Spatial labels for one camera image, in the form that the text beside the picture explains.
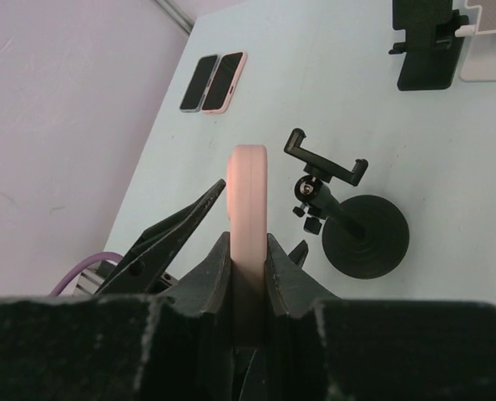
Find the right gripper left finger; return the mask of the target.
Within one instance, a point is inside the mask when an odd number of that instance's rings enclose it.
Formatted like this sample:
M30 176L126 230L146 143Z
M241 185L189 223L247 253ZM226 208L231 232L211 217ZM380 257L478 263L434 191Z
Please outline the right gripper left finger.
M0 298L0 400L228 400L230 237L159 295Z

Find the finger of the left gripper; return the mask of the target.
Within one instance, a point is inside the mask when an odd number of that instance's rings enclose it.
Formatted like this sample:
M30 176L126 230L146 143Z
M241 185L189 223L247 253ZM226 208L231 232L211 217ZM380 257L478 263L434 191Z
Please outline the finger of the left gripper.
M288 254L289 259L298 267L303 267L309 253L309 246L305 240L302 240Z
M225 180L217 180L195 202L144 230L96 293L157 294L161 277L225 187Z

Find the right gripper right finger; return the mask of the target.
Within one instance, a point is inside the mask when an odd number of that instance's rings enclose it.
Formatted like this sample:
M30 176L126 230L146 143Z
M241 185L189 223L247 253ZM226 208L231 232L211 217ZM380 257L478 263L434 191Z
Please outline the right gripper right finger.
M496 400L496 306L345 300L275 237L266 264L271 400Z

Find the black round phone stand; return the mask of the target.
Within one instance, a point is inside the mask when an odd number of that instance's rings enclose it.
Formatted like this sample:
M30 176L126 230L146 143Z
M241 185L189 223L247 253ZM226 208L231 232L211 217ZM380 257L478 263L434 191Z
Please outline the black round phone stand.
M304 231L321 235L327 260L348 277L370 280L396 269L407 254L410 230L404 214L378 195L357 195L339 201L331 192L332 179L358 186L368 161L357 159L351 170L301 147L306 138L292 130L284 151L305 163L305 175L294 186L300 202L293 208L305 217Z

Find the blue phone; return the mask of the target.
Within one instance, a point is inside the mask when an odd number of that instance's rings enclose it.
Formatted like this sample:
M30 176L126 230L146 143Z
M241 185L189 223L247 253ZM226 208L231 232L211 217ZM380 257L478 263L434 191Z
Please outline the blue phone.
M215 72L219 59L218 54L211 54L204 56L198 61L181 101L181 112L194 113L200 110L204 101L205 91Z

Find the pink case phone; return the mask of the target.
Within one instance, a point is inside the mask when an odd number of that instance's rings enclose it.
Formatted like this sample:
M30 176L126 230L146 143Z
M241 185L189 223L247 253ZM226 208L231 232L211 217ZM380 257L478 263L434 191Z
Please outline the pink case phone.
M203 113L222 114L228 109L246 60L246 52L228 53L221 58L201 107Z

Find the white phone stand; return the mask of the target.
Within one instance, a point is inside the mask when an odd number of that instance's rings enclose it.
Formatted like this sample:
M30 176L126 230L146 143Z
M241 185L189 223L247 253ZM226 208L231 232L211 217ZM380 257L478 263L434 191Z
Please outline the white phone stand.
M455 32L458 38L470 39L460 79L496 82L496 0L467 1L464 6L478 14L475 23L463 25Z

